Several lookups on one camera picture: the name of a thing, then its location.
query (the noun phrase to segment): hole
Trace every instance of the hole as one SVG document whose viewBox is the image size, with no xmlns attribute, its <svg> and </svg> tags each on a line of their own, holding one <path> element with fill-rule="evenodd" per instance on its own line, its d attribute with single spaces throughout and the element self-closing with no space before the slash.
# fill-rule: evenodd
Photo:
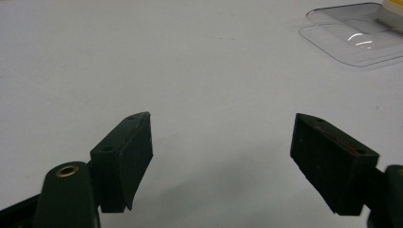
<svg viewBox="0 0 403 228">
<path fill-rule="evenodd" d="M 59 169 L 56 173 L 56 176 L 58 178 L 65 178 L 65 177 L 68 177 L 68 176 L 71 176 L 71 175 L 77 173 L 77 171 L 78 171 L 77 165 L 68 165 L 68 166 L 65 166 L 65 167 Z"/>
<path fill-rule="evenodd" d="M 358 152 L 358 154 L 366 154 L 365 150 L 362 149 L 357 149 L 356 152 Z"/>
<path fill-rule="evenodd" d="M 104 151 L 111 151 L 113 149 L 112 146 L 106 146 L 104 147 Z"/>
</svg>

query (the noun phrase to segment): dark green clamp jaw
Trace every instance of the dark green clamp jaw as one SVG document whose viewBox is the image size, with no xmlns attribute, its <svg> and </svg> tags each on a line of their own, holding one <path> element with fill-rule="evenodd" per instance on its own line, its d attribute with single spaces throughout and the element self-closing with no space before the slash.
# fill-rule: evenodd
<svg viewBox="0 0 403 228">
<path fill-rule="evenodd" d="M 150 114 L 124 118 L 90 152 L 91 161 L 51 169 L 40 195 L 0 212 L 0 227 L 100 227 L 104 213 L 131 210 L 153 157 Z"/>
<path fill-rule="evenodd" d="M 297 114 L 291 157 L 334 213 L 359 216 L 368 226 L 403 227 L 403 166 L 376 169 L 379 155 L 330 123 Z"/>
</svg>

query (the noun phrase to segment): transparent container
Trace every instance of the transparent container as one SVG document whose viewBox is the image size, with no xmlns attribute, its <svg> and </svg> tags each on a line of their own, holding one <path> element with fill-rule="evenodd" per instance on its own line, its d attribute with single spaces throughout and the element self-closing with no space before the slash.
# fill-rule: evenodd
<svg viewBox="0 0 403 228">
<path fill-rule="evenodd" d="M 397 20 L 403 17 L 380 4 L 315 9 L 306 17 L 312 24 L 299 34 L 341 63 L 367 67 L 403 62 L 403 22 Z"/>
</svg>

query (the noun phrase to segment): brass grommet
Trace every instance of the brass grommet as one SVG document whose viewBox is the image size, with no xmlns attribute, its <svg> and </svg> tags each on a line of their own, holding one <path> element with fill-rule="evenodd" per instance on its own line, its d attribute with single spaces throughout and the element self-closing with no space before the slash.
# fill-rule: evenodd
<svg viewBox="0 0 403 228">
<path fill-rule="evenodd" d="M 77 165 L 68 165 L 57 170 L 56 177 L 66 178 L 78 172 Z"/>
</svg>

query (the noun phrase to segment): white table surface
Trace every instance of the white table surface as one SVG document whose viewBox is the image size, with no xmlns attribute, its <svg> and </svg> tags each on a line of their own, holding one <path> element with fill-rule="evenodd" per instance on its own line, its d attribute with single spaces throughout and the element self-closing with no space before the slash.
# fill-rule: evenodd
<svg viewBox="0 0 403 228">
<path fill-rule="evenodd" d="M 360 2 L 0 1 L 0 208 L 149 111 L 134 209 L 103 227 L 366 227 L 368 209 L 334 215 L 289 155 L 300 112 L 381 170 L 403 163 L 403 64 L 345 66 L 297 32 L 309 10 Z"/>
</svg>

